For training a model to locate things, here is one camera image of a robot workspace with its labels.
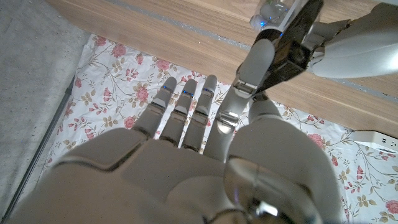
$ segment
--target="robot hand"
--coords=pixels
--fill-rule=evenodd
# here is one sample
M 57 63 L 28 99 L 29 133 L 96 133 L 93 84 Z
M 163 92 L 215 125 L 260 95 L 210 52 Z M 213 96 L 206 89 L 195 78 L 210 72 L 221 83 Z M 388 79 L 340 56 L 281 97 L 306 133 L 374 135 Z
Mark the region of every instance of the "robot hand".
M 206 79 L 181 148 L 193 80 L 153 139 L 177 83 L 169 78 L 132 129 L 108 131 L 53 165 L 10 223 L 338 222 L 327 156 L 281 119 L 264 92 L 305 68 L 309 54 L 300 43 L 321 6 L 309 0 L 283 36 L 259 34 L 220 105 L 203 155 L 198 151 L 216 78 Z M 248 103 L 250 124 L 232 140 Z

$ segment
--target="robotic fingertip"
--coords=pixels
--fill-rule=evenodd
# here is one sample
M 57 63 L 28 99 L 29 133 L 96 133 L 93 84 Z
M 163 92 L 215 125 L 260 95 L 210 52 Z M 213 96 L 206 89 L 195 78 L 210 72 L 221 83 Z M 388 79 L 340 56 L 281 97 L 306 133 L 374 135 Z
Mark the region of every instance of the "robotic fingertip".
M 175 87 L 177 86 L 177 81 L 174 77 L 170 77 L 164 82 L 163 87 L 168 88 L 172 91 L 174 91 Z
M 184 86 L 183 93 L 188 93 L 193 96 L 196 88 L 197 88 L 197 82 L 193 79 L 188 80 Z
M 206 78 L 206 82 L 203 88 L 206 89 L 207 91 L 214 93 L 216 91 L 216 86 L 217 86 L 217 77 L 215 75 L 209 75 Z

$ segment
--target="electrical outlet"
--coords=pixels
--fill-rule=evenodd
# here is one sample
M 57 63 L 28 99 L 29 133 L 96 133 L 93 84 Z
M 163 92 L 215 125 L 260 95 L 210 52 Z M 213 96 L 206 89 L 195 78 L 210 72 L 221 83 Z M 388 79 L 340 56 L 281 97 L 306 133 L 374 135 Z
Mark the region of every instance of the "electrical outlet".
M 398 154 L 398 139 L 376 131 L 355 131 L 353 141 L 382 152 Z

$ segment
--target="white fabric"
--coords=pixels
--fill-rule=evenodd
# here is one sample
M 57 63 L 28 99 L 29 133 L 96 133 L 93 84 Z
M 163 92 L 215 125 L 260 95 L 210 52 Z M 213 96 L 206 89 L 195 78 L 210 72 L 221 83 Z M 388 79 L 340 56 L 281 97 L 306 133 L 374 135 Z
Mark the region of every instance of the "white fabric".
M 164 127 L 185 82 L 191 78 L 198 83 L 190 108 L 192 114 L 206 76 L 92 35 L 83 50 L 72 97 L 44 170 L 75 146 L 105 131 L 131 128 L 170 76 L 177 79 L 178 85 L 159 130 Z M 224 83 L 217 84 L 205 136 L 228 88 Z M 340 183 L 343 222 L 395 222 L 398 218 L 396 155 L 380 154 L 357 145 L 350 139 L 351 130 L 338 124 L 280 103 L 276 105 L 286 122 L 306 133 L 330 158 Z M 239 128 L 248 123 L 246 112 Z

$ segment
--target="wooden board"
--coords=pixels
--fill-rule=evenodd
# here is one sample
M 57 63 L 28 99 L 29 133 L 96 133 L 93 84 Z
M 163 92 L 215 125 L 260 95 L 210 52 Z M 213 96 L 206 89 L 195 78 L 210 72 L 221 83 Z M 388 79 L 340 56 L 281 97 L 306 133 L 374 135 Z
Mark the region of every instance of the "wooden board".
M 247 52 L 102 0 L 48 0 L 82 29 L 231 83 Z M 353 129 L 397 137 L 398 105 L 305 73 L 268 91 L 273 100 Z
M 122 0 L 222 37 L 251 45 L 256 33 L 249 25 L 259 0 Z M 368 14 L 378 2 L 369 0 L 325 0 L 322 22 L 357 19 Z M 350 80 L 366 88 L 398 97 L 398 75 Z

